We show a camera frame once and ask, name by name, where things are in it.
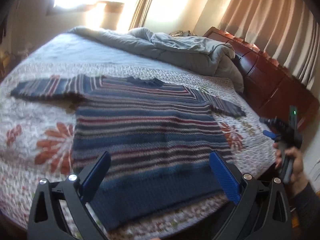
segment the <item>person's arm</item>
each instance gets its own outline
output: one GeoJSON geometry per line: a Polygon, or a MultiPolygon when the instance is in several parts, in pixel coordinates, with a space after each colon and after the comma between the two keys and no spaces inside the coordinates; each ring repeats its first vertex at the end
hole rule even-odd
{"type": "MultiPolygon", "coordinates": [[[[320,226],[320,199],[313,191],[307,176],[303,172],[303,155],[295,147],[285,151],[294,158],[290,189],[293,194],[299,223],[303,231],[302,239],[314,239],[320,226]]],[[[281,165],[281,152],[276,151],[276,168],[281,165]]]]}

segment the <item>red headboard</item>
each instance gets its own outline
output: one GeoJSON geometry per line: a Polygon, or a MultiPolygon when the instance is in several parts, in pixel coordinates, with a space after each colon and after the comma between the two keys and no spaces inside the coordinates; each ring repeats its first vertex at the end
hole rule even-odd
{"type": "Polygon", "coordinates": [[[287,68],[262,52],[254,44],[236,38],[230,33],[211,27],[204,37],[230,43],[236,52],[233,63],[244,78],[241,95],[261,117],[278,116],[288,120],[289,106],[298,108],[298,128],[303,130],[314,118],[319,101],[287,68]]]}

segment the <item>striped curtain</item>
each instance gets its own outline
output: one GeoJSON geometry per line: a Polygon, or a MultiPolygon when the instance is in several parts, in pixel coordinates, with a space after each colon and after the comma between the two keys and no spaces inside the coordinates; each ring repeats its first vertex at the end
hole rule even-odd
{"type": "Polygon", "coordinates": [[[219,28],[254,43],[312,88],[320,27],[303,0],[231,0],[219,28]]]}
{"type": "Polygon", "coordinates": [[[152,0],[138,0],[136,9],[132,17],[132,21],[129,30],[137,27],[142,27],[146,20],[148,10],[150,8],[152,0]]]}

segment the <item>device handle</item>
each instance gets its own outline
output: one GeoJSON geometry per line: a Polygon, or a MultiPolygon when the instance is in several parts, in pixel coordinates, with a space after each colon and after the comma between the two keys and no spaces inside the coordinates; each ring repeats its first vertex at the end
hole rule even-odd
{"type": "Polygon", "coordinates": [[[284,151],[289,148],[289,145],[284,141],[279,141],[279,150],[281,151],[282,165],[279,172],[279,177],[284,184],[290,182],[294,159],[286,156],[284,151]]]}

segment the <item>hand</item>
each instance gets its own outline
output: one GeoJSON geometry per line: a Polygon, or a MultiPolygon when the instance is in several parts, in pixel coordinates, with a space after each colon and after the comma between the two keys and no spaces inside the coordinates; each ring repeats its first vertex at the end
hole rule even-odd
{"type": "MultiPolygon", "coordinates": [[[[274,143],[273,147],[278,149],[278,143],[274,143]]],[[[294,158],[290,184],[291,184],[291,191],[295,196],[298,193],[300,193],[308,184],[307,176],[303,172],[303,155],[296,147],[286,149],[284,153],[287,156],[294,158]]],[[[281,163],[282,163],[281,151],[277,150],[276,151],[276,169],[278,169],[281,163]]]]}

